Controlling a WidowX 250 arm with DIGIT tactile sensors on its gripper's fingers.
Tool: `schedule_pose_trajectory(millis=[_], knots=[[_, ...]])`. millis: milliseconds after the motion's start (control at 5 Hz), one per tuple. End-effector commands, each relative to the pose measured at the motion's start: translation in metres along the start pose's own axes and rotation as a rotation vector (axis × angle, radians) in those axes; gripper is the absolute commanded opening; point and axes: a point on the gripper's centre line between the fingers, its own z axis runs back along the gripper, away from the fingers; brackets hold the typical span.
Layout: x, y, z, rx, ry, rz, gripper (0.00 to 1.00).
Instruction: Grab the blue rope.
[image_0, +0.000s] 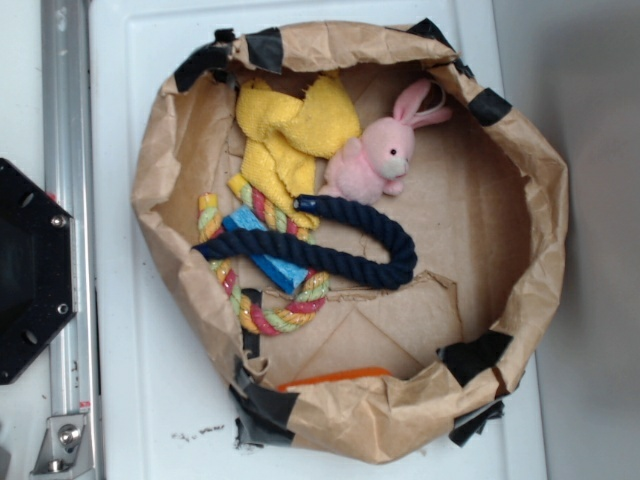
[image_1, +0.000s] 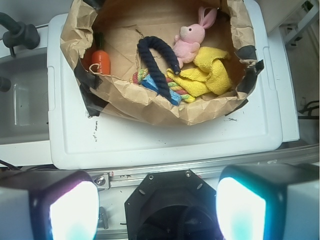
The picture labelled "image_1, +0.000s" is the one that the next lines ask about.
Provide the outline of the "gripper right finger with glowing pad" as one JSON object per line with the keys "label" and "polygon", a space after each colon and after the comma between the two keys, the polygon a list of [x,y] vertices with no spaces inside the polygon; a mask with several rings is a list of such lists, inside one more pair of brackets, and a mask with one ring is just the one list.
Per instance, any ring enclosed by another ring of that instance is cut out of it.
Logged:
{"label": "gripper right finger with glowing pad", "polygon": [[219,178],[215,208],[227,240],[318,240],[320,167],[229,165]]}

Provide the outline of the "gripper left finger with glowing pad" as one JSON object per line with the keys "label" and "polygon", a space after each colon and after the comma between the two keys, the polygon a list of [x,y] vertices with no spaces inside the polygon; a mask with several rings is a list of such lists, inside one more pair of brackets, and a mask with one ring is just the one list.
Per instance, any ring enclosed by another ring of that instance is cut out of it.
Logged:
{"label": "gripper left finger with glowing pad", "polygon": [[99,194],[84,170],[6,171],[0,175],[2,240],[92,240]]}

